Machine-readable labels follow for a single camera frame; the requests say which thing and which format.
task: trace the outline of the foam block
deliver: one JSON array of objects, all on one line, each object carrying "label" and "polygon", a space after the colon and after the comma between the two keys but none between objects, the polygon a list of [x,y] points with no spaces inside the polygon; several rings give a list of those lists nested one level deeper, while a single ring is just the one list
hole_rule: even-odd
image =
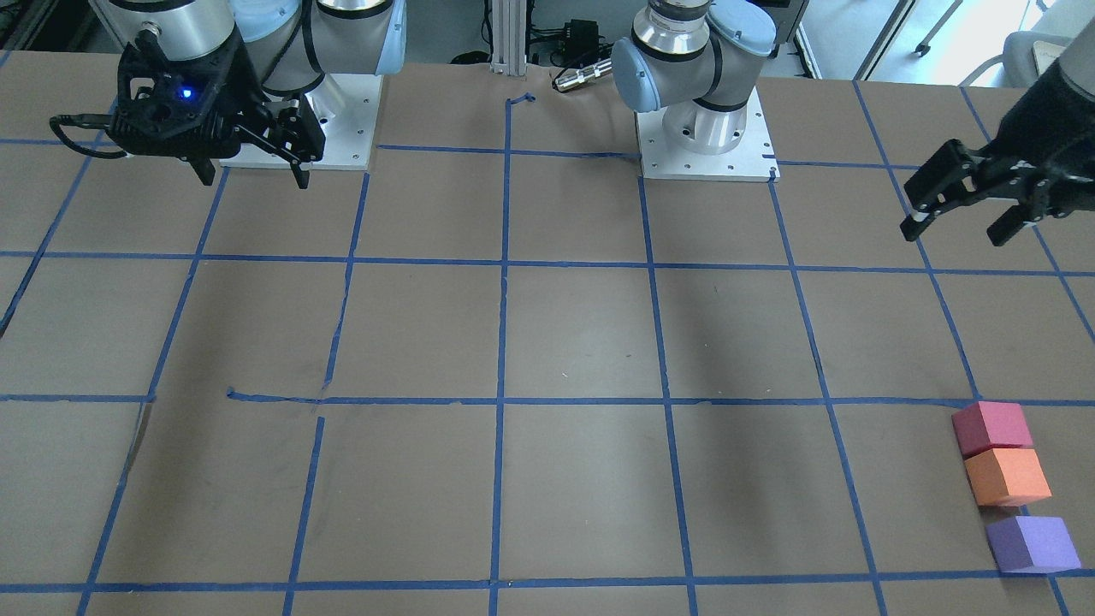
[{"label": "foam block", "polygon": [[1004,573],[1057,573],[1080,569],[1080,556],[1060,518],[1021,515],[990,524],[989,546]]},{"label": "foam block", "polygon": [[979,505],[1022,507],[1052,496],[1034,450],[989,450],[966,461]]},{"label": "foam block", "polygon": [[1034,446],[1023,407],[1012,403],[975,403],[950,419],[963,457],[993,449]]}]

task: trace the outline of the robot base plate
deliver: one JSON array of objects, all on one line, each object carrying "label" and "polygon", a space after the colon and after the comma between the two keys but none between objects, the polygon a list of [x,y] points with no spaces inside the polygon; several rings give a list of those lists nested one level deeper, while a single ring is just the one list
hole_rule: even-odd
[{"label": "robot base plate", "polygon": [[[314,97],[326,91],[323,85],[308,94],[320,121],[323,121],[327,109],[336,109],[333,117],[323,123],[323,133],[327,138],[323,148],[323,160],[313,162],[311,168],[368,170],[377,115],[380,112],[383,78],[376,74],[328,74],[327,78],[334,78],[337,83],[335,88],[337,96],[334,96],[337,100]],[[289,167],[289,163],[280,158],[250,143],[244,143],[239,154],[221,160],[220,163],[224,166],[250,168]]]},{"label": "robot base plate", "polygon": [[741,142],[724,154],[701,154],[685,150],[666,136],[661,121],[665,108],[638,113],[638,146],[643,153],[643,176],[652,179],[712,179],[723,182],[768,182],[780,166],[775,163],[772,137],[754,88],[746,103],[748,124]]}]

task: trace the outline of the black cable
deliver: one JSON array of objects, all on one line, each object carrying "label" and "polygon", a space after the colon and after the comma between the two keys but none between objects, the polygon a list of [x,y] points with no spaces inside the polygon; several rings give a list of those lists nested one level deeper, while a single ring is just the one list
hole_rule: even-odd
[{"label": "black cable", "polygon": [[101,152],[92,149],[88,149],[80,143],[77,143],[72,139],[69,139],[68,135],[61,126],[78,126],[80,128],[89,128],[92,130],[105,130],[110,125],[111,116],[108,115],[93,115],[93,114],[82,114],[82,115],[55,115],[49,118],[49,128],[57,135],[57,138],[61,140],[62,143],[69,147],[69,149],[82,153],[83,155],[90,155],[91,158],[102,158],[106,160],[116,160],[119,158],[125,158],[129,155],[125,150],[118,150],[116,152]]}]

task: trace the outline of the floor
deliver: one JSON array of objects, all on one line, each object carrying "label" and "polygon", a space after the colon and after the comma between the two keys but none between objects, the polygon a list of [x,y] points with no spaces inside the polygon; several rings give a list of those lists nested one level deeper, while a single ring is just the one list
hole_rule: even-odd
[{"label": "floor", "polygon": [[1025,405],[1092,567],[1095,217],[897,228],[1017,92],[765,79],[780,182],[680,183],[610,83],[410,65],[300,191],[59,147],[115,65],[0,56],[0,613],[1095,614],[949,423]]}]

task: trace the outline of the blue tape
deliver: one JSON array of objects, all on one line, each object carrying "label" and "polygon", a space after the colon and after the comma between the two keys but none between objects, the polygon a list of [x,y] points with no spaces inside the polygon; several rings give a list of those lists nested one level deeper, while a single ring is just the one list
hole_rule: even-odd
[{"label": "blue tape", "polygon": [[0,394],[0,403],[82,403],[97,405],[143,405],[148,396],[96,396],[83,394]]},{"label": "blue tape", "polygon": [[795,255],[791,249],[791,236],[787,234],[786,221],[783,218],[783,209],[780,207],[780,197],[775,190],[775,173],[768,183],[769,195],[772,197],[772,207],[775,209],[775,218],[780,225],[780,235],[783,239],[783,248],[787,254],[787,263],[792,266],[791,277],[795,283],[795,294],[798,297],[798,307],[803,314],[803,325],[806,327],[806,337],[810,344],[810,355],[814,357],[814,365],[817,369],[818,385],[821,388],[821,396],[825,398],[826,412],[829,416],[829,426],[832,429],[833,441],[837,444],[837,453],[840,456],[841,470],[844,474],[844,484],[848,486],[848,496],[852,503],[852,512],[855,515],[855,525],[860,532],[860,541],[863,544],[863,555],[867,562],[867,571],[871,574],[871,584],[875,591],[875,601],[878,604],[880,616],[887,616],[886,597],[883,594],[881,581],[878,578],[878,568],[875,565],[874,549],[871,546],[871,536],[867,533],[866,520],[863,516],[863,508],[860,505],[858,491],[855,488],[855,478],[852,476],[852,464],[848,458],[848,450],[844,446],[844,438],[840,431],[840,421],[837,418],[837,410],[833,406],[829,384],[826,381],[825,368],[821,364],[821,353],[818,349],[817,338],[814,335],[814,323],[810,319],[809,310],[806,305],[806,293],[803,291],[803,283],[795,269]]},{"label": "blue tape", "polygon": [[369,195],[369,173],[361,179],[361,191],[357,199],[357,217],[354,219],[353,236],[349,240],[349,251],[346,254],[346,286],[343,289],[342,307],[338,311],[338,324],[331,337],[331,353],[327,356],[327,370],[323,377],[323,391],[326,392],[335,379],[335,362],[338,360],[338,345],[342,342],[342,328],[346,322],[346,303],[349,301],[349,287],[354,279],[354,257],[357,256],[358,237],[361,234],[361,219],[365,217],[365,202]]},{"label": "blue tape", "polygon": [[[863,111],[863,116],[867,120],[867,126],[871,128],[871,135],[875,139],[875,146],[878,147],[878,153],[883,156],[883,162],[890,166],[889,155],[886,153],[886,147],[883,144],[881,137],[878,135],[878,129],[875,127],[875,120],[871,117],[871,109],[867,108],[867,101],[863,97],[863,92],[860,90],[860,83],[857,81],[852,82],[852,88],[855,90],[855,96],[860,101],[860,108]],[[897,175],[894,174],[894,168],[887,168],[890,176],[890,183],[894,185],[894,191],[897,194],[897,200],[901,205],[902,211],[908,214],[911,210],[906,204],[904,194],[901,191],[901,186],[898,184]],[[953,315],[950,314],[950,305],[947,304],[946,298],[943,295],[943,288],[940,286],[938,278],[935,277],[934,269],[932,268],[932,260],[927,256],[927,249],[924,247],[924,242],[917,240],[917,249],[920,251],[920,257],[924,260],[924,267],[927,269],[927,277],[932,280],[932,288],[935,289],[935,295],[940,300],[940,307],[943,311],[943,317],[947,323],[947,328],[950,330],[950,337],[955,341],[955,347],[958,349],[958,357],[961,360],[963,370],[966,371],[966,380],[969,383],[970,393],[973,398],[981,399],[981,393],[977,388],[977,381],[973,379],[973,369],[969,363],[969,358],[966,357],[966,347],[963,345],[961,337],[958,335],[958,326],[955,325]]]},{"label": "blue tape", "polygon": [[308,464],[308,481],[304,484],[304,499],[300,504],[300,523],[297,524],[297,541],[292,548],[292,562],[289,566],[289,583],[285,590],[281,616],[291,616],[292,614],[292,601],[296,596],[297,578],[300,574],[300,560],[304,555],[304,537],[308,534],[308,519],[312,513],[312,495],[315,492],[315,474],[320,468],[320,451],[323,449],[323,428],[325,425],[325,418],[315,418],[315,438],[312,441],[312,457]]},{"label": "blue tape", "polygon": [[[666,439],[669,445],[669,469],[673,481],[673,500],[677,505],[677,528],[681,542],[681,560],[684,566],[684,577],[691,579],[692,544],[689,541],[688,514],[684,510],[684,490],[681,484],[680,456],[677,452],[677,429],[673,422],[673,407],[669,394],[669,365],[666,361],[665,333],[661,328],[661,303],[658,300],[658,279],[654,266],[654,241],[650,234],[650,216],[646,201],[646,183],[638,176],[638,204],[643,216],[643,241],[646,244],[646,268],[650,283],[650,305],[654,316],[654,338],[658,349],[658,373],[661,379],[661,398],[666,415]],[[688,583],[689,614],[699,616],[700,607],[695,595],[695,584]]]},{"label": "blue tape", "polygon": [[60,225],[61,219],[65,217],[65,212],[68,211],[69,206],[72,204],[72,197],[76,196],[77,189],[80,188],[80,182],[82,182],[84,175],[88,174],[88,168],[90,166],[91,156],[84,156],[83,163],[80,165],[80,170],[77,172],[76,177],[72,179],[72,184],[69,186],[68,194],[65,195],[65,200],[61,201],[61,206],[57,209],[57,213],[49,223],[49,228],[46,230],[45,236],[42,237],[38,248],[31,258],[31,265],[26,268],[26,272],[23,274],[23,279],[19,282],[19,287],[15,289],[15,294],[12,295],[11,301],[8,303],[8,310],[4,311],[3,317],[0,318],[0,338],[3,338],[4,333],[8,332],[8,326],[11,325],[11,321],[15,317],[15,311],[19,310],[19,302],[23,299],[23,294],[26,293],[27,287],[31,286],[31,279],[38,270],[38,265],[42,263],[42,256],[46,253],[46,248],[49,247],[49,242],[54,239],[54,234],[57,232],[57,226]]},{"label": "blue tape", "polygon": [[194,276],[197,275],[198,264],[201,261],[201,253],[205,251],[206,241],[209,239],[209,231],[212,229],[212,221],[217,217],[217,209],[220,207],[220,199],[224,196],[224,186],[228,184],[228,176],[231,168],[224,168],[220,175],[220,183],[217,185],[217,193],[212,197],[212,204],[209,206],[209,213],[206,216],[205,225],[201,226],[201,235],[198,237],[198,244],[194,248],[194,254],[191,256],[191,268],[186,272],[186,281],[183,282],[183,290],[178,293],[178,302],[175,304],[175,313],[171,317],[171,326],[168,327],[168,336],[163,340],[163,347],[160,349],[160,357],[155,362],[155,370],[152,373],[152,381],[148,386],[148,397],[149,399],[155,398],[155,391],[160,386],[160,377],[163,376],[163,368],[168,363],[168,355],[171,352],[171,346],[175,340],[175,333],[178,332],[178,322],[183,318],[183,307],[186,305],[186,299],[191,295],[191,287],[194,284]]}]

